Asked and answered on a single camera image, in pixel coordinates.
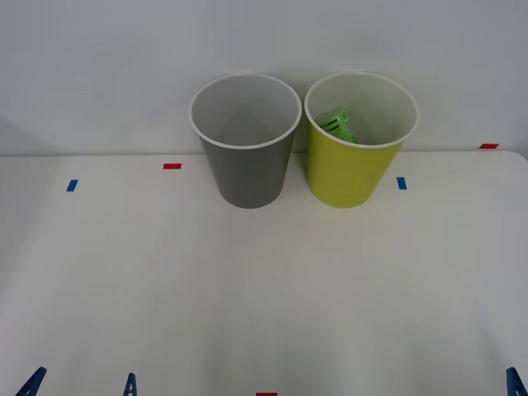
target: tabletop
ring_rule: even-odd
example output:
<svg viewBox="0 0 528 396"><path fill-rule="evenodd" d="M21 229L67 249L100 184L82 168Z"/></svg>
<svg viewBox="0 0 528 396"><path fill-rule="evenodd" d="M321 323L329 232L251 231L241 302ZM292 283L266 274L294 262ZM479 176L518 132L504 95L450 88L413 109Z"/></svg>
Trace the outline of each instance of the tabletop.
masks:
<svg viewBox="0 0 528 396"><path fill-rule="evenodd" d="M39 396L121 395L130 372L139 396L528 378L524 158L401 153L347 210L310 194L304 160L243 210L203 155L0 158L0 394L41 365Z"/></svg>

